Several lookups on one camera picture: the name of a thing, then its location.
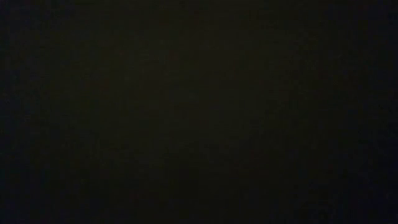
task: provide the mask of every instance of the dark background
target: dark background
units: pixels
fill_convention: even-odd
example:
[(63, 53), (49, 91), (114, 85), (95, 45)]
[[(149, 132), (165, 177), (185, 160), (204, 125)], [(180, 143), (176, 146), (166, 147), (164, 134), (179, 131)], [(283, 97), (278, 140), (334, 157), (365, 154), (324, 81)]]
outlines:
[(394, 7), (2, 1), (5, 223), (397, 223)]

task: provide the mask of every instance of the black surface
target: black surface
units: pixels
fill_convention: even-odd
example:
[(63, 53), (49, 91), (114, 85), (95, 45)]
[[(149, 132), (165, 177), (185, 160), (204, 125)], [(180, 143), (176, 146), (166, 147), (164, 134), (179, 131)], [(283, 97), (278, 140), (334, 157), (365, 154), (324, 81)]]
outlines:
[(392, 5), (2, 2), (5, 223), (395, 223)]

